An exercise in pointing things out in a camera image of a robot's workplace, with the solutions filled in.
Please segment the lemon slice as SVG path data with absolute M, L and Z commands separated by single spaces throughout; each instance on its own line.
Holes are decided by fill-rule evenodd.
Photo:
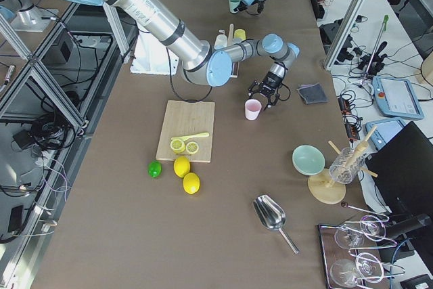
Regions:
M 180 154 L 185 151 L 186 145 L 182 139 L 174 138 L 170 141 L 170 148 L 174 153 Z
M 200 149 L 200 145 L 196 141 L 189 141 L 185 144 L 185 151 L 192 155 L 197 154 Z

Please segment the grey folded cloth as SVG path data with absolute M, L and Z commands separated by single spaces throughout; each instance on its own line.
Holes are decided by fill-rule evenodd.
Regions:
M 300 85 L 297 88 L 297 93 L 301 100 L 307 105 L 328 102 L 328 98 L 320 83 Z

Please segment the pink plastic cup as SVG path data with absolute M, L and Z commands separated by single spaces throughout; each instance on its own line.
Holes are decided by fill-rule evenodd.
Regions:
M 248 99 L 244 104 L 245 117 L 247 120 L 256 120 L 260 111 L 262 109 L 262 104 L 257 99 Z

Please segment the green lime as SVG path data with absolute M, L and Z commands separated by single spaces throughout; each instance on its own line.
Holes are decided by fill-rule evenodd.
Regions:
M 147 166 L 147 173 L 152 178 L 157 178 L 162 172 L 162 165 L 157 160 L 152 161 Z

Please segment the wooden mug tree stand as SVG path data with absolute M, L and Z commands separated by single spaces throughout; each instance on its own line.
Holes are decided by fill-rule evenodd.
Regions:
M 357 147 L 353 149 L 352 160 L 364 154 L 368 148 L 368 140 L 373 135 L 376 127 L 368 132 L 365 138 L 359 142 Z M 329 145 L 337 152 L 341 152 L 332 141 L 328 141 Z M 370 174 L 373 177 L 377 177 L 378 174 L 370 171 L 365 167 L 361 167 L 361 170 Z M 312 195 L 319 201 L 326 204 L 337 204 L 343 200 L 346 194 L 346 184 L 341 184 L 333 181 L 329 175 L 329 169 L 323 169 L 319 174 L 310 176 L 308 178 L 308 187 Z

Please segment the blue teach pendant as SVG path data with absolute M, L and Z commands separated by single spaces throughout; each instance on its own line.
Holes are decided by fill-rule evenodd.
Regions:
M 406 125 L 406 122 L 400 117 L 385 118 L 381 120 L 370 121 L 365 124 L 366 132 L 370 132 L 376 127 L 373 135 L 370 137 L 376 150 L 381 150 L 396 134 L 398 134 Z
M 409 80 L 374 76 L 371 84 L 375 102 L 384 116 L 424 119 L 424 113 Z

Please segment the yellow plastic cup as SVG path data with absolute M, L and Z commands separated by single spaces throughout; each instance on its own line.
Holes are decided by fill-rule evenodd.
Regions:
M 233 34 L 233 40 L 236 42 L 242 42 L 246 40 L 246 31 L 244 29 L 236 29 Z

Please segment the reacher grabber tool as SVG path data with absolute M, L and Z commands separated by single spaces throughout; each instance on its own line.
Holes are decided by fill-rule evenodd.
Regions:
M 375 76 L 380 70 L 384 68 L 384 59 L 387 57 L 386 54 L 381 55 L 380 53 L 387 46 L 387 42 L 383 41 L 380 43 L 382 34 L 387 29 L 389 15 L 386 14 L 382 21 L 381 29 L 379 35 L 375 41 L 375 45 L 373 46 L 373 50 L 368 55 L 364 55 L 358 65 L 358 69 L 361 70 L 361 83 L 365 83 L 367 80 L 371 79 Z

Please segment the mint green plastic cup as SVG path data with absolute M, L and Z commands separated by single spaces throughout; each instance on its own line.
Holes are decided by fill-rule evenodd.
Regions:
M 238 7 L 240 6 L 240 3 L 241 3 L 241 0 L 228 0 L 229 11 L 232 14 L 238 13 L 238 11 L 239 11 Z

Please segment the whole yellow lemon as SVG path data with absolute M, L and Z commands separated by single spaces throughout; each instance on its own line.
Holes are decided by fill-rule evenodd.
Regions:
M 188 173 L 183 178 L 183 189 L 187 194 L 195 194 L 200 189 L 200 178 L 195 173 Z
M 180 156 L 175 159 L 173 169 L 178 177 L 184 178 L 190 172 L 190 161 L 185 156 Z

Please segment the wine glass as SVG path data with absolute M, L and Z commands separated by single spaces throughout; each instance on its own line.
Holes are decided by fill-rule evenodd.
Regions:
M 334 240 L 340 248 L 362 248 L 366 240 L 381 242 L 386 235 L 386 228 L 381 219 L 373 215 L 365 215 L 360 221 L 347 221 L 341 224 Z
M 330 268 L 331 279 L 343 288 L 370 288 L 384 279 L 384 268 L 380 260 L 368 252 L 358 254 L 355 259 L 340 259 Z

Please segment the mint green bowl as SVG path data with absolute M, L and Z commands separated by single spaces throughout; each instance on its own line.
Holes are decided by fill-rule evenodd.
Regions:
M 307 176 L 319 174 L 325 168 L 325 158 L 320 150 L 310 145 L 294 149 L 292 163 L 295 169 Z

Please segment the black monitor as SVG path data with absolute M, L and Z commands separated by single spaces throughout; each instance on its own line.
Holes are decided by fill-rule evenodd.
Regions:
M 375 185 L 394 214 L 432 216 L 432 143 L 408 123 L 367 159 Z

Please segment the metal scoop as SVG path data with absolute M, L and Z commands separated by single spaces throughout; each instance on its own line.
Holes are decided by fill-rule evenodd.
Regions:
M 286 222 L 286 214 L 282 207 L 267 194 L 256 197 L 253 200 L 253 206 L 260 222 L 268 230 L 278 231 L 294 254 L 298 254 L 300 252 L 298 247 L 283 229 Z

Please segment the aluminium frame post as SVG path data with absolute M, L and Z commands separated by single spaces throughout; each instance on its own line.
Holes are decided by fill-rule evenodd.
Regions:
M 346 10 L 343 21 L 336 33 L 336 37 L 323 61 L 323 67 L 327 72 L 331 72 L 334 62 L 336 61 L 344 42 L 349 35 L 352 24 L 355 22 L 357 14 L 364 4 L 365 0 L 351 0 Z

